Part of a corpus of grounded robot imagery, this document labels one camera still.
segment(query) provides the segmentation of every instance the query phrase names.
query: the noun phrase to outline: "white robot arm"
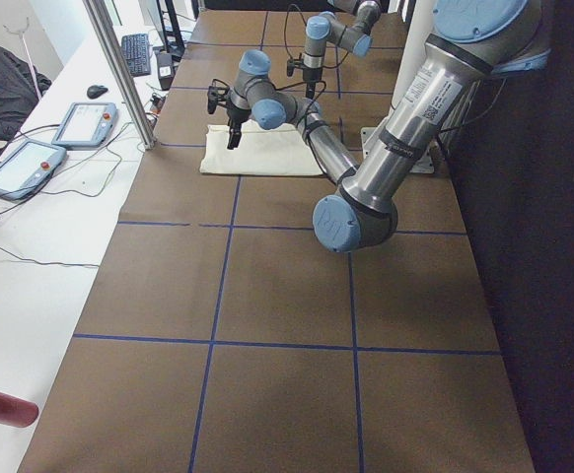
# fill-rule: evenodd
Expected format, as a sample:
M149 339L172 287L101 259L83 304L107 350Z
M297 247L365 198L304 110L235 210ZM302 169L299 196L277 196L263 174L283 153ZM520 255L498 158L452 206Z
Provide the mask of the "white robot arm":
M375 2L347 0L341 8L358 9L362 3ZM491 74L544 67L551 9L551 0L439 0L433 10L434 30L425 41L427 58L361 165L331 132L314 102L276 91L268 77L269 58L262 51L244 54L232 89L210 88L208 111L225 103L231 149L251 115L264 129L294 124L337 184L336 192L314 211L319 241L332 251L380 244L396 229L393 195L465 90Z

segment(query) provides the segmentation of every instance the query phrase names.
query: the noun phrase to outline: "black computer mouse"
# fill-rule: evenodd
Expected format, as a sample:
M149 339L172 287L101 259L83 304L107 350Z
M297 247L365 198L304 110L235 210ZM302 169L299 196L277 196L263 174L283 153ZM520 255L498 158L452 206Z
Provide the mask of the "black computer mouse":
M88 99L96 99L102 96L105 92L108 91L108 88L105 86L90 86L88 88Z

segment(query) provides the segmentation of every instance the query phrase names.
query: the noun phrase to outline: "red bottle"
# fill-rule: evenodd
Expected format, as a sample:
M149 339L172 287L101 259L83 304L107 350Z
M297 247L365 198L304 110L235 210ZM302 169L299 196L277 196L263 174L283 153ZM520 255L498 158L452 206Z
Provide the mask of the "red bottle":
M0 424L13 427L27 427L39 415L39 408L34 402L0 392Z

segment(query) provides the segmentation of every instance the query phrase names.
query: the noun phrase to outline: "metal pole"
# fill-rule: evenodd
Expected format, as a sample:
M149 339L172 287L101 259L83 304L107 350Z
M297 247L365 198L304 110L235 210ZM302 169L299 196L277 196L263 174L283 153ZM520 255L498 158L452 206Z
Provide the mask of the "metal pole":
M92 26L97 33L103 53L108 60L111 73L120 87L120 93L129 109L129 114L136 125L145 149L150 150L154 147L156 138L142 107L133 78L129 74L129 69L120 51L120 45L113 30L105 2L103 0L83 0L83 3L90 16Z

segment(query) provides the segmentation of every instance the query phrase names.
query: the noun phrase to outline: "electronic device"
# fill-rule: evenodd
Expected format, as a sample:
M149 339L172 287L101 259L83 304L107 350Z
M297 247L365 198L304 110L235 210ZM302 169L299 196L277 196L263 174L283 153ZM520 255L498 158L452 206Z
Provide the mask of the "electronic device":
M149 36L146 33L127 34L120 39L120 49L129 73L133 77L151 74Z
M67 149L97 148L108 137L116 116L116 105L111 102L74 102L52 144Z
M160 89L167 91L171 88L173 78L176 76L176 69L173 64L173 56L168 52L159 52L156 54L158 63L158 80Z
M38 191L66 156L60 146L25 141L0 163L0 197L17 200Z
M86 95L88 96L88 99L98 99L100 96L102 96L107 91L108 91L108 88L106 86L94 85L94 86L90 86L88 88Z
M179 29L178 15L173 0L164 0L169 26L165 24L165 16L161 8L162 0L146 0L146 10L154 28L160 36L165 52L170 53L174 61L180 61L186 51Z

